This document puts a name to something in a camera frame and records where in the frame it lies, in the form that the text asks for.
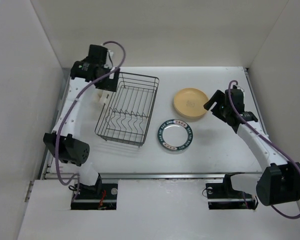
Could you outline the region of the grey wire dish rack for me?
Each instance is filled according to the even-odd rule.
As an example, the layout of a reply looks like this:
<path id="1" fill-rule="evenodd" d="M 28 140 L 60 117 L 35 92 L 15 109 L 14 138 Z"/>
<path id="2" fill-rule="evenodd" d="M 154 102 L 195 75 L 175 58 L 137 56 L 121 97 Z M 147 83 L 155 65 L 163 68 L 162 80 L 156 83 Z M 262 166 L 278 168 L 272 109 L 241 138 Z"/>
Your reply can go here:
<path id="1" fill-rule="evenodd" d="M 116 92 L 106 95 L 95 134 L 105 141 L 141 147 L 146 141 L 160 80 L 121 72 Z"/>

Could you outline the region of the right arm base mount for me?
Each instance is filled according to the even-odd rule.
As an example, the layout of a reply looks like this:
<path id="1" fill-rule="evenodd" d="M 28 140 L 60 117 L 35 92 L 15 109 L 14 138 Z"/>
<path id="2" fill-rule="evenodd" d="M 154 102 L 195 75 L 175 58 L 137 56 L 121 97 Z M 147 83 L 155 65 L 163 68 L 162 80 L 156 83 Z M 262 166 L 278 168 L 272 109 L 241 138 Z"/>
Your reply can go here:
<path id="1" fill-rule="evenodd" d="M 209 210 L 256 210 L 259 205 L 257 197 L 237 190 L 227 190 L 221 182 L 205 184 Z"/>

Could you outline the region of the yellow bear plate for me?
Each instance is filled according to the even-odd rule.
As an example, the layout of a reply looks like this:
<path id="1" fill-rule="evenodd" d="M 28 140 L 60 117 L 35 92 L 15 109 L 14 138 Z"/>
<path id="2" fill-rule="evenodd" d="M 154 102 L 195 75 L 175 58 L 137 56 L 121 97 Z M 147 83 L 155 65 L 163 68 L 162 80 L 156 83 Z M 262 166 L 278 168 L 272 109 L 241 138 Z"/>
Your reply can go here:
<path id="1" fill-rule="evenodd" d="M 184 122 L 197 122 L 197 121 L 200 121 L 201 119 L 203 119 L 205 117 L 205 114 L 200 115 L 200 116 L 192 117 L 192 116 L 184 115 L 184 114 L 179 113 L 179 112 L 177 112 L 176 115 L 178 116 L 178 119 L 180 119 Z"/>

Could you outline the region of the white plate dark green band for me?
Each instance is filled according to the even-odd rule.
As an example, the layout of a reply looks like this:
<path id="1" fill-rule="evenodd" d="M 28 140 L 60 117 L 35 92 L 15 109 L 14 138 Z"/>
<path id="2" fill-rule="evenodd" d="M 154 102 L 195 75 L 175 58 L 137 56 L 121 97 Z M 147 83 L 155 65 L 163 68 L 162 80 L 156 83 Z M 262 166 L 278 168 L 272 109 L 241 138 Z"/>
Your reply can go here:
<path id="1" fill-rule="evenodd" d="M 163 122 L 157 131 L 157 139 L 164 149 L 186 150 L 194 138 L 190 125 L 180 119 Z"/>

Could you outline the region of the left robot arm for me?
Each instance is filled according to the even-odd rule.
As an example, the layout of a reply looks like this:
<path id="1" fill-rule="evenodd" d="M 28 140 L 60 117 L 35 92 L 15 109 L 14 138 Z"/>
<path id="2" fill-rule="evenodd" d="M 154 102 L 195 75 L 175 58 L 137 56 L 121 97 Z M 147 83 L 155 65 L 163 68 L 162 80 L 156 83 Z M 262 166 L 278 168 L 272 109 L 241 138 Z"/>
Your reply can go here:
<path id="1" fill-rule="evenodd" d="M 91 44 L 88 55 L 73 64 L 59 118 L 52 132 L 43 136 L 45 146 L 55 159 L 60 183 L 67 186 L 71 180 L 78 179 L 78 185 L 93 199 L 101 195 L 102 186 L 97 183 L 99 173 L 89 159 L 90 146 L 81 139 L 81 127 L 86 107 L 96 90 L 114 92 L 117 89 L 120 67 L 114 67 L 113 54 L 104 43 Z"/>

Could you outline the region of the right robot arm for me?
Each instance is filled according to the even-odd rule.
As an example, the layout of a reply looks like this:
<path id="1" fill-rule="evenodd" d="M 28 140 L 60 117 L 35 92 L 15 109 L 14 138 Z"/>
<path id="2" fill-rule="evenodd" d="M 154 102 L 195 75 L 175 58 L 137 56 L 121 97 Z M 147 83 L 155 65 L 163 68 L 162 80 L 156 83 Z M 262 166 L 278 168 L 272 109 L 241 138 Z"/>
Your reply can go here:
<path id="1" fill-rule="evenodd" d="M 261 167 L 260 175 L 243 172 L 226 174 L 221 185 L 225 196 L 233 197 L 240 191 L 257 196 L 265 206 L 300 199 L 300 164 L 292 164 L 272 146 L 257 117 L 251 111 L 245 111 L 241 89 L 217 90 L 203 107 L 233 129 Z"/>

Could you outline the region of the cream white plate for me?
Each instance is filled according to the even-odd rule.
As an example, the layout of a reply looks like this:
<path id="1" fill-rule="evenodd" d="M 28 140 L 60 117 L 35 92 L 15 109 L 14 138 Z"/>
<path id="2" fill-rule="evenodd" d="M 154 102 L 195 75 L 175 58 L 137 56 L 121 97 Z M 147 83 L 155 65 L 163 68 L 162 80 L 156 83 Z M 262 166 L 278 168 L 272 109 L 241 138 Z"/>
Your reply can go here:
<path id="1" fill-rule="evenodd" d="M 184 114 L 184 113 L 178 111 L 177 109 L 175 111 L 179 116 L 181 116 L 185 119 L 190 119 L 190 120 L 199 120 L 199 119 L 203 118 L 204 115 L 207 113 L 207 111 L 205 110 L 203 112 L 199 112 L 197 115 L 192 116 L 192 115 Z"/>

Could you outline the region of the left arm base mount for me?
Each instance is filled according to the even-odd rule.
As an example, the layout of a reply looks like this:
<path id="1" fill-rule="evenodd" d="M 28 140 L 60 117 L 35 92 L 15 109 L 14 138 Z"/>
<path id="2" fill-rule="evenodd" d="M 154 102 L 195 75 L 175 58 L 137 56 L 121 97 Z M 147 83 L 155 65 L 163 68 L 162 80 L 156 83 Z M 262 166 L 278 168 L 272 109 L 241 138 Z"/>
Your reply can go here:
<path id="1" fill-rule="evenodd" d="M 98 190 L 95 190 L 94 187 L 87 189 L 80 184 L 79 192 L 77 186 L 77 183 L 68 186 L 68 189 L 72 191 L 71 210 L 107 211 L 117 209 L 117 183 L 100 183 Z"/>

